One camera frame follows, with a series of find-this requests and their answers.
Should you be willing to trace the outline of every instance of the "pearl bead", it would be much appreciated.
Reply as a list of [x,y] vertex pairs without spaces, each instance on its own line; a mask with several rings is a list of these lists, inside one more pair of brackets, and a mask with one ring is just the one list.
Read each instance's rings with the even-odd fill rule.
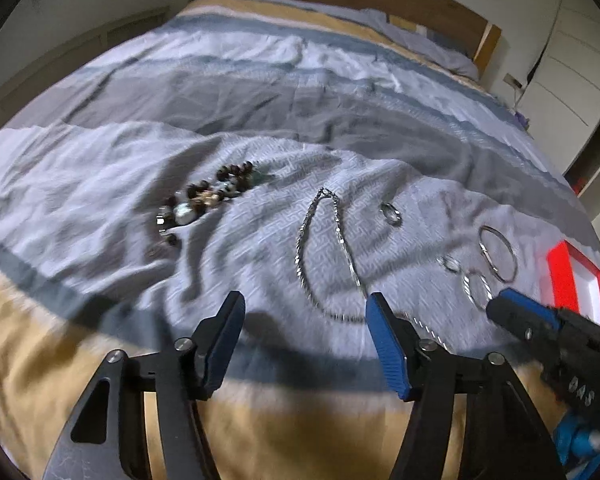
[[198,218],[198,214],[191,208],[189,203],[180,203],[173,208],[176,224],[187,225]]
[[224,196],[225,197],[235,198],[238,195],[240,195],[240,192],[238,192],[238,189],[233,182],[230,182],[224,186]]

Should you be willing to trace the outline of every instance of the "wrinkled duvet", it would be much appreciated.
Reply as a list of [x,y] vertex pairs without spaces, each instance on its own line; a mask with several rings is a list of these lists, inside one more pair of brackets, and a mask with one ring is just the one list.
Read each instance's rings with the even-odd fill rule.
[[[178,227],[180,247],[160,241],[165,197],[244,160],[266,178]],[[41,477],[107,351],[165,348],[240,290],[240,341],[223,386],[199,403],[221,477],[387,478],[410,406],[388,391],[367,328],[325,318],[296,276],[296,235],[320,186],[342,199],[366,289],[453,352],[502,352],[552,428],[564,407],[537,366],[436,261],[480,270],[497,293],[478,247],[488,224],[516,252],[512,286],[536,300],[552,302],[545,256],[559,241],[600,268],[583,208],[512,114],[360,23],[281,2],[198,0],[0,132],[0,442],[18,466]],[[383,200],[399,227],[384,221]],[[492,251],[510,265],[502,244]],[[363,313],[325,203],[305,267],[328,309]],[[456,412],[448,476],[461,402]]]

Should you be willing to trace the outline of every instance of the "silver chain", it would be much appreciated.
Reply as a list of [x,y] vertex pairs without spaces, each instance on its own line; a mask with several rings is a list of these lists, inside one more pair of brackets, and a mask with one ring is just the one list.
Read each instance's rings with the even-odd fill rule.
[[[296,274],[298,275],[300,285],[302,286],[302,289],[304,290],[304,293],[306,294],[307,298],[309,299],[311,304],[324,316],[328,317],[329,319],[333,319],[334,321],[339,321],[343,323],[364,324],[365,316],[362,314],[338,314],[336,312],[332,312],[331,310],[324,308],[314,296],[311,290],[311,286],[309,286],[309,281],[307,280],[306,275],[304,273],[304,264],[302,262],[302,257],[304,256],[304,245],[306,244],[306,240],[308,237],[309,224],[311,223],[311,220],[315,215],[315,211],[318,208],[318,203],[323,198],[331,198],[331,202],[333,203],[333,219],[336,223],[336,236],[338,237],[338,243],[342,247],[342,250],[345,256],[347,257],[347,263],[349,264],[349,272],[351,273],[351,277],[356,283],[356,287],[358,288],[360,294],[362,295],[366,303],[366,298],[368,296],[368,294],[366,293],[366,288],[360,281],[360,277],[358,276],[358,272],[356,271],[356,266],[353,263],[353,258],[351,257],[351,253],[349,251],[349,247],[344,239],[344,231],[342,229],[342,220],[340,217],[339,209],[340,198],[333,191],[325,187],[321,187],[318,190],[318,193],[316,193],[316,195],[314,196],[314,199],[311,200],[311,203],[309,204],[309,209],[307,210],[306,215],[304,215],[304,220],[302,221],[302,225],[300,226],[300,230],[298,231],[298,238],[296,239],[295,259]],[[406,319],[415,326],[419,326],[421,329],[427,332],[427,334],[429,334],[432,339],[440,343],[445,348],[445,350],[448,350],[446,344],[442,341],[440,336],[436,334],[432,329],[430,329],[425,323],[421,322],[421,320],[419,320],[415,316],[412,316],[409,312],[403,310],[394,312],[394,314],[397,317]]]

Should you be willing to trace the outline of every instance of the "yellow stripe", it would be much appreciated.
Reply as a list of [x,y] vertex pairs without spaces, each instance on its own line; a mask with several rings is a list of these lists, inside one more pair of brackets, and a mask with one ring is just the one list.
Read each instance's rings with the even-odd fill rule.
[[[130,355],[143,352],[54,317],[0,273],[0,441],[32,479],[42,476],[75,401],[112,348],[123,348]],[[564,408],[540,382],[539,369],[529,365],[518,374],[545,423],[555,427]],[[282,402],[254,407],[251,399],[264,391]],[[349,396],[354,405],[337,410],[324,392],[290,392],[227,380],[215,399],[198,406],[224,480],[385,479],[402,442],[409,407],[368,402],[356,412],[365,395],[374,399],[382,394],[330,394],[342,402]],[[146,401],[153,475],[163,480],[155,395],[147,395]],[[463,431],[460,399],[454,409],[445,478],[456,477]]]

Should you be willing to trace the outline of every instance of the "red object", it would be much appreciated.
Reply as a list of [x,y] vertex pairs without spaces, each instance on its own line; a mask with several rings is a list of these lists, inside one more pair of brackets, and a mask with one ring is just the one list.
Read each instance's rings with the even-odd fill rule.
[[582,188],[585,187],[586,183],[587,183],[586,179],[583,176],[581,176],[576,181],[576,183],[571,186],[571,189],[573,189],[573,192],[575,194],[578,194],[582,191]]
[[546,256],[554,289],[554,305],[588,317],[600,325],[600,269],[566,240]]

